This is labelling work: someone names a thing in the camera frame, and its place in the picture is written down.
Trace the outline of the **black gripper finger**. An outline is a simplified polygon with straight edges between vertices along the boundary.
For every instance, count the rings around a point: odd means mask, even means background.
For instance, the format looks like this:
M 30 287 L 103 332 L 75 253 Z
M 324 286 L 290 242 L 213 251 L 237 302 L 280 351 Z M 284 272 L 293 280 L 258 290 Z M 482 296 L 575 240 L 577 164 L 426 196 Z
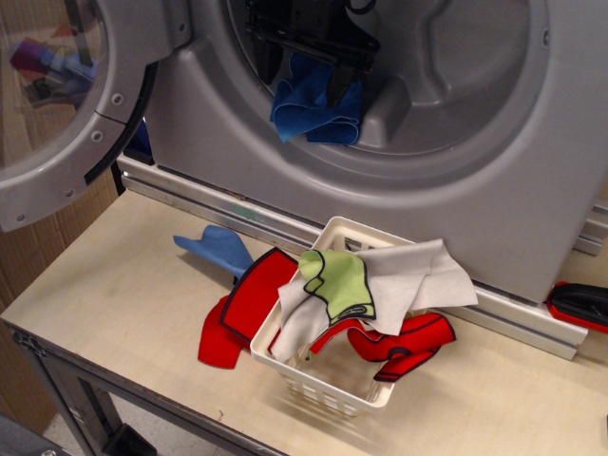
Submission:
M 278 35 L 259 35 L 255 38 L 256 72 L 260 81 L 269 85 L 277 75 L 284 49 Z
M 362 77 L 364 73 L 355 66 L 346 64 L 333 68 L 332 75 L 327 84 L 327 107 L 339 106 L 344 98 L 359 98 L 362 93 Z

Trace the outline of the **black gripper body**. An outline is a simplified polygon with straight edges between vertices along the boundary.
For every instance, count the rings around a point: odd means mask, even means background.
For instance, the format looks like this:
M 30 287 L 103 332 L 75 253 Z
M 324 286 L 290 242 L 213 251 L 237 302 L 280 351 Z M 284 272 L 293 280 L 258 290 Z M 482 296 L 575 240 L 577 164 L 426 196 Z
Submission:
M 379 42 L 352 17 L 374 9 L 374 1 L 247 1 L 245 29 L 254 46 L 259 35 L 278 35 L 283 49 L 329 65 L 371 71 Z

